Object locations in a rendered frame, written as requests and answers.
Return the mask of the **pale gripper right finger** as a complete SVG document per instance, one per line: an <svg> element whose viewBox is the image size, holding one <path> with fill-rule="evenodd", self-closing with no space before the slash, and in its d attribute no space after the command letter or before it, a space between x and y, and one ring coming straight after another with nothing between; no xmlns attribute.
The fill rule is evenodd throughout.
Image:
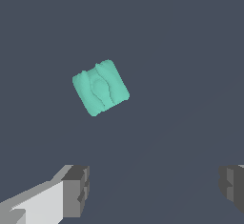
<svg viewBox="0 0 244 224"><path fill-rule="evenodd" d="M244 165L218 168L218 188L244 214Z"/></svg>

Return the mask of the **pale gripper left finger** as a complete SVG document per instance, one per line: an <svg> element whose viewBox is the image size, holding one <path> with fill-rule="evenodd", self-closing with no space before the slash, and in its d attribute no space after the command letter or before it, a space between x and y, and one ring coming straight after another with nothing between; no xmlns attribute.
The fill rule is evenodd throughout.
<svg viewBox="0 0 244 224"><path fill-rule="evenodd" d="M90 191L90 167L65 165L50 181L0 203L0 224L59 224L80 217Z"/></svg>

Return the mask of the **teal square ridged block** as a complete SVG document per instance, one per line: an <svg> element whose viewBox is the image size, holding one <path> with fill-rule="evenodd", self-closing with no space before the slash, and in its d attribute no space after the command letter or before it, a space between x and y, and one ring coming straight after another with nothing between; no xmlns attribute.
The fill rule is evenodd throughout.
<svg viewBox="0 0 244 224"><path fill-rule="evenodd" d="M81 71L72 78L72 83L91 116L97 116L130 98L130 93L111 60L95 64L89 71Z"/></svg>

